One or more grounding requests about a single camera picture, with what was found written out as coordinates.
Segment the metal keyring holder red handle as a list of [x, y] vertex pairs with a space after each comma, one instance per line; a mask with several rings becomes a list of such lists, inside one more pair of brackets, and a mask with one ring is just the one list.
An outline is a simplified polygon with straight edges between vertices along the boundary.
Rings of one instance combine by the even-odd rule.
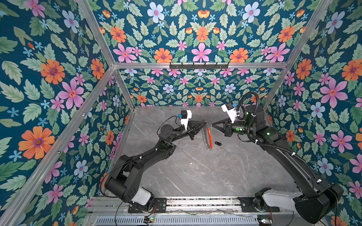
[[211, 131], [207, 126], [204, 126], [202, 129], [203, 142], [208, 151], [213, 148], [213, 141], [211, 136]]

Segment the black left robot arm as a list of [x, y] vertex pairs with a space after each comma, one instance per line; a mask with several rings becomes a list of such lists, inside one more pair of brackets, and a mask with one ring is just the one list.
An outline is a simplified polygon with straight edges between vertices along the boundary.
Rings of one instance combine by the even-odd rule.
[[139, 155], [122, 155], [104, 180], [104, 188], [126, 203], [141, 206], [153, 204], [154, 195], [140, 186], [143, 173], [156, 163], [169, 158], [177, 146], [174, 141], [189, 137], [191, 140], [207, 125], [206, 121], [188, 122], [187, 126], [174, 128], [162, 125], [155, 146]]

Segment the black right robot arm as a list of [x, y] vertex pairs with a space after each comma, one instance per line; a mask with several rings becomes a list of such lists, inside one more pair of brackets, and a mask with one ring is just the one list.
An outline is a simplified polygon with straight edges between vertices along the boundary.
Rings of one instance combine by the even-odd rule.
[[313, 224], [330, 211], [337, 211], [342, 187], [329, 183], [307, 165], [282, 134], [266, 122], [265, 111], [259, 103], [258, 94], [250, 91], [237, 104], [222, 105], [228, 118], [212, 123], [212, 127], [226, 137], [234, 134], [247, 136], [248, 142], [261, 147], [281, 164], [299, 189], [293, 193], [266, 187], [255, 194], [255, 208], [258, 211], [269, 207], [291, 210]]

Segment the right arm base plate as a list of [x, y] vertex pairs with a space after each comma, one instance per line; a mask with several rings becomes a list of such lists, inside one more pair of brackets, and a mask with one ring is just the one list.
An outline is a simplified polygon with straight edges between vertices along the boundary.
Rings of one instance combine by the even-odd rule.
[[278, 207], [270, 207], [259, 198], [255, 197], [238, 197], [243, 212], [280, 212]]

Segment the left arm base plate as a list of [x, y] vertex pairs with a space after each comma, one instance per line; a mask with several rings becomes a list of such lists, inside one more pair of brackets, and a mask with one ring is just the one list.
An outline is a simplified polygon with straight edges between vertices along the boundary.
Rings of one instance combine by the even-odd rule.
[[137, 202], [129, 204], [128, 213], [165, 213], [167, 206], [167, 198], [151, 198], [145, 205]]

